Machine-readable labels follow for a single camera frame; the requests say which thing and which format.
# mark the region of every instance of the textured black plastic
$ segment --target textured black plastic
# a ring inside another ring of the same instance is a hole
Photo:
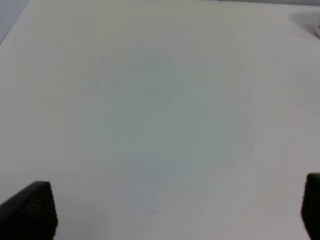
[[[36,181],[0,205],[0,240],[52,240],[57,226],[50,182]]]
[[[312,240],[320,240],[320,173],[306,178],[301,216]]]

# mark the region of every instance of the white tabletop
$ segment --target white tabletop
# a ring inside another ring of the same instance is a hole
[[[318,12],[30,0],[0,46],[0,201],[51,181],[57,240],[307,240]]]

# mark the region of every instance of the white table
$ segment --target white table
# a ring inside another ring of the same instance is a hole
[[[51,181],[57,240],[307,240],[318,13],[30,0],[0,46],[0,201]]]

